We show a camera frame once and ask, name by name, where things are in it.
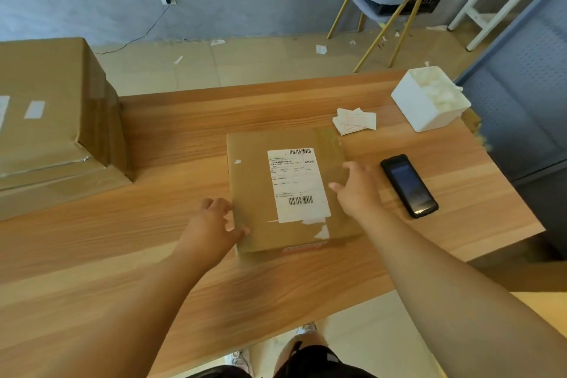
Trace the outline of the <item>person's right forearm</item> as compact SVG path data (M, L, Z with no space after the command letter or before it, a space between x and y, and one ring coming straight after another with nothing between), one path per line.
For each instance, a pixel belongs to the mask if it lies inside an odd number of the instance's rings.
M567 378L567 338L379 206L353 214L449 378Z

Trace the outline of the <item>person's leg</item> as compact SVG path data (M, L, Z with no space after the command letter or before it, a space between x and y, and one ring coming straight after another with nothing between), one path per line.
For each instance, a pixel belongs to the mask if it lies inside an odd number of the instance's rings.
M291 353L294 351L294 347L301 350L309 346L328 347L328 343L319 331L316 334L294 335L294 337L290 339L281 350L274 367L274 373L276 373L288 360Z

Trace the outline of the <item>person's right hand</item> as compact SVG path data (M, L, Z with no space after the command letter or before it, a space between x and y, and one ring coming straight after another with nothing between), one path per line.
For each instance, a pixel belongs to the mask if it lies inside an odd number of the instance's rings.
M348 180L344 184L348 189L348 197L338 200L344 212L361 225L381 221L386 210L379 194L377 168L356 161L344 162L343 168L349 171Z

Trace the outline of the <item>person's left hand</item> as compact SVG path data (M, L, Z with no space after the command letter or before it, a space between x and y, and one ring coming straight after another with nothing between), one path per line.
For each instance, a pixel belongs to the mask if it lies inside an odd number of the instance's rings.
M232 204L224 198L203 200L200 209L190 220L175 248L196 267L206 272L216 267L238 243L233 242L226 217Z

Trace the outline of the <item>blue-grey perforated panel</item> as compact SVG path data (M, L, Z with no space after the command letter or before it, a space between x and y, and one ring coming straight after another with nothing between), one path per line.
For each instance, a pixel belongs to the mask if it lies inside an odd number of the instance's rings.
M457 84L509 181L567 165L567 0L534 0Z

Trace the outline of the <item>person's left forearm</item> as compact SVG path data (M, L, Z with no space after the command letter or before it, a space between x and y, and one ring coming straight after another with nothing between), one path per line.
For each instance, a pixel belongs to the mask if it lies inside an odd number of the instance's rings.
M176 248L41 378L147 378L190 291L230 250Z

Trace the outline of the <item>black smartphone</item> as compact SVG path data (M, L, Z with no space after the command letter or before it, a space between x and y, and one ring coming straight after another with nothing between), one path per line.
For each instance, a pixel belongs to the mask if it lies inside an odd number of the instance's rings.
M419 219L439 210L439 204L422 181L407 155L384 159L380 167L392 184L410 217Z

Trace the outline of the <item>crumpled white paper scraps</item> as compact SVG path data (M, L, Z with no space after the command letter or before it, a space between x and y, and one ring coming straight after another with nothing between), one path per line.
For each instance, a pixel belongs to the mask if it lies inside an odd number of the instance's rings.
M439 111L455 110L461 106L460 90L443 75L423 71L414 75L415 81Z

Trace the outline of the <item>brown cardboard parcel with label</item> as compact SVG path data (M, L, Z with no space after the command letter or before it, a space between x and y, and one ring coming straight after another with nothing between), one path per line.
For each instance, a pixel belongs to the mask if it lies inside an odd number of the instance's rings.
M237 244L242 261L339 247L363 235L328 187L349 176L333 128L231 133L227 160L234 221L250 229Z

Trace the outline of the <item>flat cardboard box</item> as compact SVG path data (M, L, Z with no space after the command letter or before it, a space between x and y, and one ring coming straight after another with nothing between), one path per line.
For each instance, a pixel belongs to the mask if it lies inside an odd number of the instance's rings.
M125 156L93 172L0 190L0 221L122 188L132 179L131 158Z

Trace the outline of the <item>white plastic container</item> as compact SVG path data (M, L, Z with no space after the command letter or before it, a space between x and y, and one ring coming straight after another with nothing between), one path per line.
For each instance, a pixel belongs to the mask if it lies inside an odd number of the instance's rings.
M414 75L423 71L433 71L454 82L438 66L424 66L408 69L394 88L391 97L416 132L442 128L459 118L471 107L471 102L463 94L463 88L455 85L461 93L460 107L450 111L439 111L415 81Z

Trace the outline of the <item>large taped cardboard box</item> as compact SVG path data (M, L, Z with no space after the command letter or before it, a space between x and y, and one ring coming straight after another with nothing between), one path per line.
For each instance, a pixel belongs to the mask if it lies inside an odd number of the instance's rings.
M85 38L0 42L0 190L112 165L112 106Z

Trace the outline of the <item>small stack of paper labels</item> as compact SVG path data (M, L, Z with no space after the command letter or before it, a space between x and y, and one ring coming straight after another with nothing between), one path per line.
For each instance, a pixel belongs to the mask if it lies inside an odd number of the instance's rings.
M355 110L338 108L332 122L340 136L362 130L377 130L377 115L374 112L362 111L360 108Z

